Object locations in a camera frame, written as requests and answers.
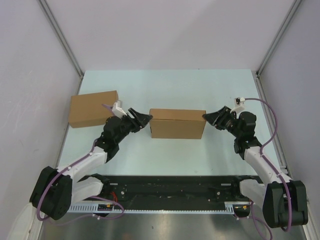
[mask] red wire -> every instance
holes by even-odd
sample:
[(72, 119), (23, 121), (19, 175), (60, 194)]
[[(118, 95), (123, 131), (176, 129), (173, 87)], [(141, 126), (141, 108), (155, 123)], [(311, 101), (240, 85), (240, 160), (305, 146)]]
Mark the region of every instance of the red wire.
[(113, 200), (114, 200), (115, 202), (118, 202), (118, 197), (117, 197), (117, 195), (115, 194), (115, 192), (112, 191), (111, 194), (112, 194), (112, 196), (113, 196)]

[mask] light blue table surface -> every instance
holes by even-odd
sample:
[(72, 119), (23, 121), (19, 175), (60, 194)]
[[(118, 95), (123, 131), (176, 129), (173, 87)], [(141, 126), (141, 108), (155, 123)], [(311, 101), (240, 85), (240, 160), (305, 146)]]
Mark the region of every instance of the light blue table surface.
[[(86, 71), (79, 94), (117, 90), (123, 109), (149, 113), (150, 108), (190, 109), (215, 112), (234, 107), (234, 98), (258, 98), (249, 69), (237, 70), (108, 70)], [(261, 143), (270, 138), (266, 118), (259, 102), (247, 101), (246, 111), (257, 116), (256, 136)], [(103, 125), (69, 127), (59, 166), (85, 155)], [(103, 175), (256, 175), (234, 152), (234, 137), (208, 123), (202, 139), (153, 139), (147, 126), (130, 133), (120, 150), (94, 173)], [(279, 166), (272, 144), (265, 148)]]

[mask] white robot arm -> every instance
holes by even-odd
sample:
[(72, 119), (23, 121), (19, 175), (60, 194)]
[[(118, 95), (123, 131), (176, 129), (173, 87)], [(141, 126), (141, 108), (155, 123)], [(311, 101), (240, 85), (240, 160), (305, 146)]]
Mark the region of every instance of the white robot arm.
[(30, 202), (37, 210), (58, 220), (66, 214), (71, 204), (97, 196), (104, 188), (108, 188), (109, 180), (105, 176), (93, 174), (87, 179), (82, 178), (110, 161), (118, 152), (119, 143), (129, 133), (140, 131), (152, 119), (151, 115), (132, 108), (128, 111), (132, 117), (123, 111), (120, 101), (115, 102), (113, 116), (105, 121), (101, 136), (94, 141), (87, 155), (69, 165), (57, 169), (48, 166), (42, 170), (30, 197)]
[(227, 130), (233, 136), (234, 151), (256, 171), (261, 182), (244, 178), (239, 182), (242, 196), (248, 197), (262, 208), (266, 223), (271, 228), (305, 225), (308, 222), (306, 187), (293, 181), (262, 153), (262, 144), (255, 137), (257, 117), (245, 109), (245, 98), (234, 100), (232, 110), (224, 106), (203, 118), (218, 130)]

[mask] white wall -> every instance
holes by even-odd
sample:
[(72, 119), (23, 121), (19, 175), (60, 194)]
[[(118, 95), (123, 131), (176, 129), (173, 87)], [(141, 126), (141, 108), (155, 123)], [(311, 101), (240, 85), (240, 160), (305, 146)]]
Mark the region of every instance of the white wall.
[(79, 78), (36, 0), (0, 2), (0, 239), (56, 163)]
[(320, 223), (320, 1), (304, 1), (262, 73), (288, 165)]
[(48, 0), (85, 70), (257, 70), (294, 0)]

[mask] brown cardboard box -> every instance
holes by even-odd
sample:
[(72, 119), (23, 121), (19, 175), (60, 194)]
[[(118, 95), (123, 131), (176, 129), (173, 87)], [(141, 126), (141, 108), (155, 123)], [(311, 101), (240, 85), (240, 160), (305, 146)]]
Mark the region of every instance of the brown cardboard box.
[(69, 124), (73, 128), (104, 125), (112, 113), (102, 104), (112, 106), (118, 100), (117, 91), (105, 91), (71, 97)]
[(201, 139), (206, 120), (205, 110), (150, 109), (153, 139)]

